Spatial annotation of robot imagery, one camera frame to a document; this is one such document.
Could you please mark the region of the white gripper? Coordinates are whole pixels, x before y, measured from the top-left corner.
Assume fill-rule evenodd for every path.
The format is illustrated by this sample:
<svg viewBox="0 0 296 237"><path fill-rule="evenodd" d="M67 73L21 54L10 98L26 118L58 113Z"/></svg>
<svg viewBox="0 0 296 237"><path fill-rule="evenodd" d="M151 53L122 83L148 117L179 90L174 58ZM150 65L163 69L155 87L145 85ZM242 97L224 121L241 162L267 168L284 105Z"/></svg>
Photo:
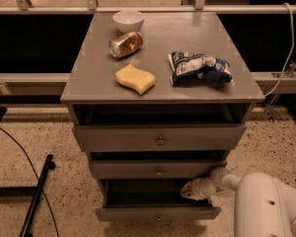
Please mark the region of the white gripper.
<svg viewBox="0 0 296 237"><path fill-rule="evenodd" d="M181 196L192 200L218 196L221 192L222 189L216 186L209 177L194 179L181 188Z"/></svg>

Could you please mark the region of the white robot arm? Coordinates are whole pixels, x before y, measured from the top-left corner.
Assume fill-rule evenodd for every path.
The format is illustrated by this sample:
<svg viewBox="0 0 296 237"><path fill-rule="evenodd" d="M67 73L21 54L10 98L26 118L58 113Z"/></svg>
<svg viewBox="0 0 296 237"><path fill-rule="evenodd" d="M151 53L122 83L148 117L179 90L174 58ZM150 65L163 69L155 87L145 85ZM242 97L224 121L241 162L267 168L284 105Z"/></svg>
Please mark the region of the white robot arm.
<svg viewBox="0 0 296 237"><path fill-rule="evenodd" d="M234 237L296 237L296 190L265 173L239 177L215 168L181 189L184 198L201 200L235 193Z"/></svg>

